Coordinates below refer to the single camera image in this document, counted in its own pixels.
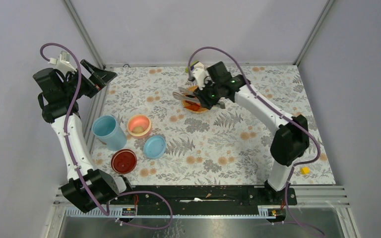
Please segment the metal serving tongs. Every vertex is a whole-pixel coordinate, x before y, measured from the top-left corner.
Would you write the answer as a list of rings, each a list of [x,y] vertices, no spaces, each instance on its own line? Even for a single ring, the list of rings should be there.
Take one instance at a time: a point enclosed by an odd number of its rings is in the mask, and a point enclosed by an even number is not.
[[[194,95],[193,91],[187,88],[179,87],[179,92],[174,91],[172,95],[176,100],[200,103],[199,98]]]

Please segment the beige steamed bun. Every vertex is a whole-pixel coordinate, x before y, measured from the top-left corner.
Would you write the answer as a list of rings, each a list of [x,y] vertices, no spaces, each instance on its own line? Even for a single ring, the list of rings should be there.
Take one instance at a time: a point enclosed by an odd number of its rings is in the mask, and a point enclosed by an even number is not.
[[[142,126],[136,126],[133,128],[132,130],[132,133],[133,134],[141,134],[141,133],[144,133],[146,131],[146,129]]]

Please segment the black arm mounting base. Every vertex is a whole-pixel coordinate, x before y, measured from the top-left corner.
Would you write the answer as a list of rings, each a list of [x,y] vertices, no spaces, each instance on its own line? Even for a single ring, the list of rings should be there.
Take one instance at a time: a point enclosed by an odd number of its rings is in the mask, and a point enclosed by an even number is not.
[[[130,205],[140,216],[249,216],[259,208],[298,204],[293,188],[277,194],[264,185],[133,185],[137,195],[123,195],[111,205]]]

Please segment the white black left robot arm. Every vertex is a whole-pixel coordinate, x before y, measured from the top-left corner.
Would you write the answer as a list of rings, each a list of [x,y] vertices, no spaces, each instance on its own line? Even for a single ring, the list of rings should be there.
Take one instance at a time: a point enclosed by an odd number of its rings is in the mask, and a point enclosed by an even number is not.
[[[92,162],[76,102],[81,96],[94,97],[117,74],[83,59],[81,65],[91,74],[86,78],[67,60],[50,58],[48,62],[52,67],[36,72],[33,79],[42,90],[38,95],[42,117],[51,125],[63,150],[68,181],[61,187],[63,196],[83,213],[114,198],[130,203],[134,191],[127,180],[113,178]]]

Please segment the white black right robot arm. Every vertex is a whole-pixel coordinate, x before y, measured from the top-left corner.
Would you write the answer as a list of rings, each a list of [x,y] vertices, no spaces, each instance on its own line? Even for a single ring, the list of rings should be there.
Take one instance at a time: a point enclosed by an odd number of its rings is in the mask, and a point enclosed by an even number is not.
[[[294,161],[309,147],[308,122],[304,116],[294,117],[258,93],[243,74],[233,76],[223,62],[210,67],[198,63],[189,68],[190,80],[197,83],[194,95],[202,107],[211,109],[221,98],[248,110],[272,133],[270,153],[274,159],[267,179],[266,201],[277,204],[284,198],[284,188]]]

